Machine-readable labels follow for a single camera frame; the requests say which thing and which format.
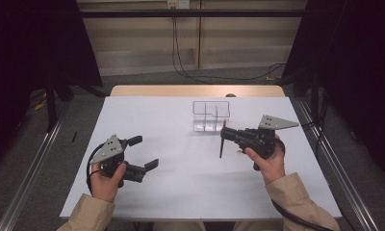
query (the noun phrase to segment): human hand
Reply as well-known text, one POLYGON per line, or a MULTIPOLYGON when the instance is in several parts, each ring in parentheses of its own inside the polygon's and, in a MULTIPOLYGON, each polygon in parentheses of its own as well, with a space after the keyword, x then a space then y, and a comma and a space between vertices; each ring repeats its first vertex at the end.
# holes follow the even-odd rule
POLYGON ((126 171, 126 165, 120 164, 112 178, 102 174, 100 163, 92 165, 91 171, 98 171, 90 177, 92 196, 113 203, 117 195, 118 183, 126 171))
POLYGON ((256 165, 258 165, 259 169, 261 169, 265 185, 268 185, 286 175, 283 160, 285 153, 278 143, 276 143, 273 154, 266 160, 259 156, 258 153, 250 147, 247 147, 244 152, 252 161, 255 162, 256 165))

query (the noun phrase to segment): white wall panel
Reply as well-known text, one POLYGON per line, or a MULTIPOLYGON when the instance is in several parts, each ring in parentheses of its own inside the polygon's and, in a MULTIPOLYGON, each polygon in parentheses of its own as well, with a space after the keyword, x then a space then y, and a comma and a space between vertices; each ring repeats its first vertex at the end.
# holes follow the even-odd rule
MULTIPOLYGON (((202 0, 201 7, 219 10, 302 10, 306 2, 202 0)), ((81 10, 167 8, 167 1, 163 0, 78 0, 78 4, 81 10)), ((191 6, 199 8, 199 1, 192 0, 191 6)), ((85 18, 84 21, 99 69, 103 69, 102 74, 172 70, 171 18, 85 18), (164 59, 164 54, 169 55, 168 59, 164 59)), ((285 63, 299 21, 300 18, 177 18, 183 65, 191 69, 285 63)))

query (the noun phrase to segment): beige jacket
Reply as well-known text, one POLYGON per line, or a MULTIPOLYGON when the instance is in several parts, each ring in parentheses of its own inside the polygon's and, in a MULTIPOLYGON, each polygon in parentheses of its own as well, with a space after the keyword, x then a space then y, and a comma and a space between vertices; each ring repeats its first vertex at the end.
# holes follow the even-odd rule
MULTIPOLYGON (((310 199, 297 173, 287 175, 268 185, 267 191, 277 204, 290 213, 320 226, 340 230, 337 221, 310 199)), ((67 223, 58 230, 104 230, 111 221, 115 205, 83 194, 67 223)), ((309 230, 283 218, 284 230, 309 230)), ((237 222, 235 230, 265 230, 264 222, 237 222)))

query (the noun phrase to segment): white table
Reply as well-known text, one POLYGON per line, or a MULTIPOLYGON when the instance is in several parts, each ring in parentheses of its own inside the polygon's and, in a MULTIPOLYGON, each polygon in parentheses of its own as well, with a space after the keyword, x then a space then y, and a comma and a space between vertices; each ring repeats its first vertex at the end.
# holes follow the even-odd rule
MULTIPOLYGON (((193 101, 227 100, 229 127, 256 128, 261 116, 297 121, 286 97, 107 97, 78 175, 61 212, 68 218, 86 185, 86 162, 92 150, 112 134, 120 139, 143 136, 128 147, 132 165, 159 158, 142 183, 125 182, 115 200, 114 218, 128 220, 243 220, 281 218, 270 203, 253 162, 231 141, 219 158, 219 133, 193 131, 193 101)), ((332 216, 341 214, 301 127, 277 131, 286 145, 287 173, 297 171, 309 194, 332 216)))

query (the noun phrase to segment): clear plastic container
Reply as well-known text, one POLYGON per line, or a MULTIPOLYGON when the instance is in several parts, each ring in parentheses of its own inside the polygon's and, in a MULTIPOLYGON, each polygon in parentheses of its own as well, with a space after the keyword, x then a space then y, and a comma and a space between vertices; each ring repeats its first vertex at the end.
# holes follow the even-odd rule
POLYGON ((195 132, 220 131, 230 117, 228 101, 194 101, 192 103, 195 132))

